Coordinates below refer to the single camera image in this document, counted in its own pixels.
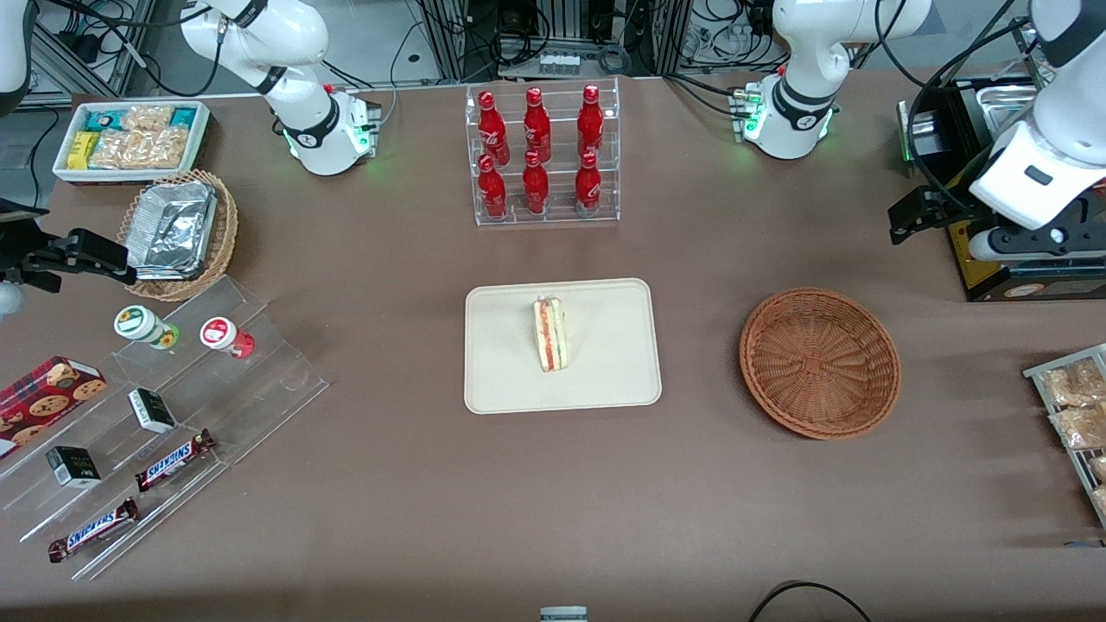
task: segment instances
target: jar lid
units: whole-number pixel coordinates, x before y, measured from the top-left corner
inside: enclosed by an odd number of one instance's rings
[[[200,341],[212,350],[222,350],[238,336],[238,326],[227,318],[211,318],[200,329]]]
[[[132,304],[115,317],[115,332],[127,339],[142,339],[149,335],[157,323],[157,317],[142,304]]]

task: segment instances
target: coca-cola bottle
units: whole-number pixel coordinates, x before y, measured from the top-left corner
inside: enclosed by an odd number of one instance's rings
[[[495,170],[495,163],[488,154],[480,154],[477,165],[480,167],[477,185],[480,186],[480,200],[484,204],[488,218],[507,218],[507,186],[503,184],[503,176]]]
[[[538,149],[526,152],[526,169],[522,173],[522,186],[526,190],[526,209],[541,216],[550,198],[550,176],[542,166]]]
[[[522,120],[526,131],[526,148],[538,152],[542,162],[553,157],[553,136],[550,129],[550,113],[542,104],[542,90],[526,89],[526,116]]]
[[[507,146],[507,124],[495,110],[495,96],[490,91],[483,91],[477,101],[480,103],[480,142],[497,164],[505,166],[511,162],[511,149]]]
[[[584,86],[584,105],[576,117],[576,134],[580,157],[589,151],[599,153],[603,146],[603,108],[599,107],[599,87],[594,84]]]
[[[602,178],[595,168],[595,152],[587,152],[580,158],[576,172],[576,214],[591,218],[599,209],[599,184]]]

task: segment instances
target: snickers bar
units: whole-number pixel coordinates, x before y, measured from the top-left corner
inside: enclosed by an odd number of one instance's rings
[[[215,439],[211,438],[211,434],[205,427],[199,434],[191,437],[188,443],[177,447],[175,452],[154,463],[154,466],[135,475],[135,479],[138,481],[138,491],[145,493],[160,481],[168,479],[170,475],[180,470],[192,458],[215,447]]]
[[[88,542],[103,538],[118,526],[137,522],[138,518],[138,506],[134,499],[128,497],[122,506],[85,525],[80,531],[70,533],[69,538],[60,538],[50,542],[50,562],[58,563]]]

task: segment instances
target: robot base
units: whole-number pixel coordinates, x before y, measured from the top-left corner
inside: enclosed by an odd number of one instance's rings
[[[730,97],[730,112],[748,115],[733,120],[733,135],[739,143],[752,143],[772,157],[797,159],[811,153],[826,135],[833,111],[826,113],[821,126],[795,129],[772,103],[772,89],[779,81],[779,75],[770,75],[761,82],[750,82],[743,99]]]
[[[338,122],[322,144],[314,148],[296,148],[284,133],[292,155],[315,175],[337,175],[363,159],[376,155],[380,135],[380,108],[369,107],[364,100],[347,93],[331,94],[338,104]]]

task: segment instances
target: bottle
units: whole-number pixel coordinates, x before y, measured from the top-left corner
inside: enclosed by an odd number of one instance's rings
[[[535,216],[545,214],[550,198],[550,176],[542,166],[538,149],[526,152],[526,170],[522,174],[522,185],[526,189],[526,209]]]
[[[234,359],[253,353],[253,335],[242,331],[227,318],[211,318],[200,328],[200,341],[211,350],[226,352]]]
[[[526,116],[522,120],[526,131],[526,148],[535,149],[541,160],[553,157],[553,136],[550,128],[550,113],[542,104],[542,90],[526,89]]]
[[[480,142],[484,152],[491,154],[500,166],[507,166],[511,162],[511,149],[507,146],[507,124],[495,110],[495,96],[490,91],[483,91],[477,101],[480,102]]]
[[[599,209],[599,177],[595,168],[595,152],[587,152],[580,158],[580,170],[576,172],[576,214],[581,218],[591,218]]]
[[[488,218],[507,218],[507,186],[503,184],[503,176],[495,170],[495,162],[490,155],[480,154],[477,165],[480,167],[477,185],[480,186],[480,200],[484,204]]]
[[[180,330],[142,304],[132,304],[115,315],[115,332],[122,338],[168,350],[180,339]]]
[[[584,105],[576,117],[576,134],[580,157],[588,151],[599,153],[603,146],[603,108],[599,107],[599,87],[594,84],[584,86]]]

